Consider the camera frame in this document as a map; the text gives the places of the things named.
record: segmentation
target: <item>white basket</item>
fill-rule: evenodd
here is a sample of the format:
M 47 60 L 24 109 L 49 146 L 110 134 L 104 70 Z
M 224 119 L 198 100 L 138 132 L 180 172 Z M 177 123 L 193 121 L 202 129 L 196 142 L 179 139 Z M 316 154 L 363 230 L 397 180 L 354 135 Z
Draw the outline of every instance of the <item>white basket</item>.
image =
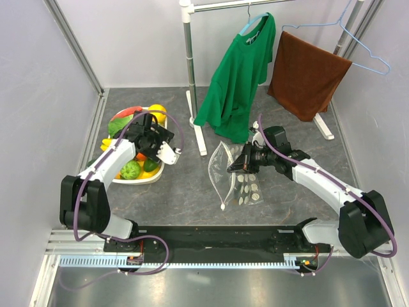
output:
M 167 116 L 165 119 L 165 128 L 167 128 Z M 165 164 L 163 162 L 160 162 L 160 169 L 159 171 L 153 175 L 151 178 L 146 178 L 146 179 L 135 179 L 135 180 L 125 180 L 125 179 L 114 179 L 112 182 L 115 182 L 116 184 L 152 184 L 160 179 L 162 176 L 162 173 L 164 171 Z

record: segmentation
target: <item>red pepper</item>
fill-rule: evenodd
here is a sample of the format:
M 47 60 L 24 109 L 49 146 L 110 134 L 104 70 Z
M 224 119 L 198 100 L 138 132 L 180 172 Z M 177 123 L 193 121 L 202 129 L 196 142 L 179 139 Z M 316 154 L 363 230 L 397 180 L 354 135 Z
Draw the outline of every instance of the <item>red pepper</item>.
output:
M 136 111 L 142 111 L 142 107 L 128 107 L 125 110 L 119 112 L 117 115 L 115 115 L 114 117 L 111 118 L 111 120 L 114 120 L 115 118 L 123 118 L 123 117 L 127 117 L 129 115 L 134 114 Z

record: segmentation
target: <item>clothes hanger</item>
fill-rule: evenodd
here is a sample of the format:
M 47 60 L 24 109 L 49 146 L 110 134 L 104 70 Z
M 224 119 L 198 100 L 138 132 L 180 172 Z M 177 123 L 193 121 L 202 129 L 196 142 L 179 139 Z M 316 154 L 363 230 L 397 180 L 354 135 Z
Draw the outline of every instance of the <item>clothes hanger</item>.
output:
M 249 14 L 249 19 L 248 19 L 248 21 L 247 21 L 247 24 L 244 26 L 244 28 L 240 31 L 240 35 L 243 35 L 246 31 L 247 31 L 247 29 L 249 29 L 250 28 L 250 26 L 252 25 L 252 24 L 254 24 L 254 22 L 256 22 L 258 19 L 260 19 L 260 18 L 262 18 L 262 17 L 265 17 L 265 16 L 268 16 L 268 14 L 267 13 L 264 13 L 264 14 L 261 14 L 261 15 L 258 15 L 257 17 L 255 17 L 255 18 L 253 18 L 252 20 L 250 20 L 250 18 L 251 18 L 251 15 L 250 15 L 250 5 L 251 5 L 251 1 L 249 2 L 249 5 L 248 5 L 248 7 L 247 7 L 247 14 Z
M 365 66 L 362 66 L 362 65 L 359 65 L 359 64 L 356 64 L 356 63 L 352 63 L 352 64 L 355 65 L 355 66 L 361 67 L 361 68 L 368 69 L 368 70 L 370 70 L 370 71 L 372 71 L 372 72 L 376 72 L 377 74 L 380 74 L 380 75 L 387 75 L 387 74 L 389 74 L 389 72 L 390 72 L 390 65 L 389 65 L 388 63 L 386 63 L 384 60 L 382 60 L 380 57 L 378 57 L 378 56 L 373 56 L 373 55 L 372 55 L 372 51 L 371 51 L 368 47 L 366 47 L 363 43 L 361 43 L 352 33 L 350 33 L 347 29 L 345 29 L 345 26 L 342 24 L 342 19 L 343 19 L 344 15 L 345 15 L 346 10 L 348 9 L 349 5 L 351 4 L 351 2 L 352 2 L 352 0 L 350 0 L 350 1 L 348 2 L 348 4 L 346 5 L 346 8 L 344 9 L 343 13 L 341 14 L 341 16 L 338 18 L 338 20 L 337 20 L 336 22 L 331 22 L 331 23 L 328 23 L 328 24 L 301 24 L 301 25 L 299 25 L 299 26 L 294 26 L 294 25 L 292 25 L 292 24 L 285 24 L 285 25 L 283 25 L 283 26 L 281 27 L 281 31 L 283 31 L 284 27 L 293 27 L 293 28 L 295 28 L 295 29 L 298 29 L 299 27 L 321 27 L 321 26 L 333 26 L 333 25 L 335 25 L 335 24 L 339 24 L 340 27 L 341 27 L 350 37 L 352 37 L 357 43 L 359 43 L 361 46 L 363 46 L 363 48 L 365 48 L 365 49 L 369 52 L 369 55 L 370 55 L 371 58 L 373 58 L 373 59 L 378 59 L 378 60 L 380 60 L 383 64 L 385 64 L 385 65 L 387 66 L 387 68 L 388 68 L 388 71 L 387 71 L 387 72 L 380 72 L 380 71 L 378 71 L 378 70 L 375 70 L 375 69 L 372 69 L 372 68 L 369 68 L 369 67 L 365 67 Z

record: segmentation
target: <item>clear plastic bag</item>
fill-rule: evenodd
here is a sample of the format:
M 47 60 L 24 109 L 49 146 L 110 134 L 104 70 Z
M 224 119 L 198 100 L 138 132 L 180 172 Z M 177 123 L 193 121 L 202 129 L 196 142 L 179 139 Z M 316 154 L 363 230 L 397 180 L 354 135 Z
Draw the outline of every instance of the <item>clear plastic bag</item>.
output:
M 225 210 L 227 205 L 255 205 L 263 201 L 260 184 L 255 174 L 227 172 L 227 168 L 238 158 L 242 149 L 242 145 L 227 145 L 221 141 L 210 157 L 209 177 L 219 195 L 222 210 Z

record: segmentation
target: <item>metal plate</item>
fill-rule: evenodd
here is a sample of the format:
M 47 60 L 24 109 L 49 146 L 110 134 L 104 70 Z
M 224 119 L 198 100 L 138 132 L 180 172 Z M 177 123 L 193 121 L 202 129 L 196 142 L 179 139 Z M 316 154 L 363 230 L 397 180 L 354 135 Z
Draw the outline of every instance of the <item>metal plate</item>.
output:
M 389 307 L 373 260 L 333 258 L 317 276 L 303 278 L 284 270 L 173 269 L 152 276 L 114 274 L 74 293 L 56 281 L 49 306 Z M 59 270 L 66 286 L 78 287 L 112 269 Z

